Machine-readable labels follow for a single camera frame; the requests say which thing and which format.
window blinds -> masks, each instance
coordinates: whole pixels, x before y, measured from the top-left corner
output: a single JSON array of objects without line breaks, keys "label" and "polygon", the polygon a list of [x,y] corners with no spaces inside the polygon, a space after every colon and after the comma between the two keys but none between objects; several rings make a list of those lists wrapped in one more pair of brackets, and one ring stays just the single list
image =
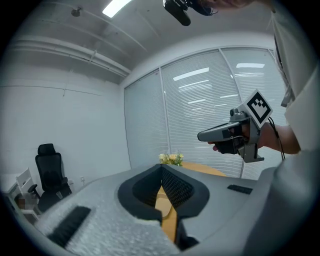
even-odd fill
[{"label": "window blinds", "polygon": [[159,72],[124,90],[125,127],[131,168],[159,163],[168,151],[168,130]]},{"label": "window blinds", "polygon": [[[285,86],[268,50],[228,48],[222,51],[233,70],[242,101],[258,88],[273,109],[274,123],[285,126],[286,109],[281,106]],[[242,178],[257,180],[264,169],[276,167],[282,160],[280,152],[266,147],[260,148],[258,154],[264,157],[264,161],[244,163]]]},{"label": "window blinds", "polygon": [[219,51],[181,59],[162,68],[165,104],[172,153],[187,162],[205,164],[229,177],[240,177],[239,155],[214,152],[197,134],[228,123],[230,109],[240,104],[234,78]]}]

person's arm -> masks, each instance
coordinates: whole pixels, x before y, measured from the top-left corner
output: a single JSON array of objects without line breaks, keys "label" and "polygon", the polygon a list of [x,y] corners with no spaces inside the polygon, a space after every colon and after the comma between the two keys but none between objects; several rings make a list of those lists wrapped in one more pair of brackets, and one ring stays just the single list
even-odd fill
[{"label": "person's arm", "polygon": [[[300,146],[291,127],[275,125],[275,129],[279,134],[283,152],[286,154],[297,154],[300,151]],[[259,146],[281,152],[279,140],[269,122],[266,122],[262,127],[260,140],[261,144]]]}]

